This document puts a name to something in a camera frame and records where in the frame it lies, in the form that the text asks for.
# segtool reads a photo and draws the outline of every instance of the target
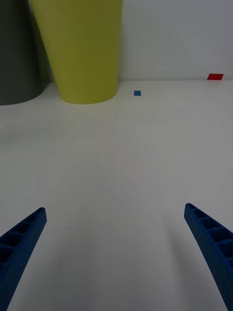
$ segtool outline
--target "dark gray bin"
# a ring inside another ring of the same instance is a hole
[[[45,88],[27,0],[0,0],[0,105],[17,104]]]

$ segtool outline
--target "yellow-green bin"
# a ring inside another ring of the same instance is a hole
[[[94,104],[117,92],[123,0],[31,0],[63,100]]]

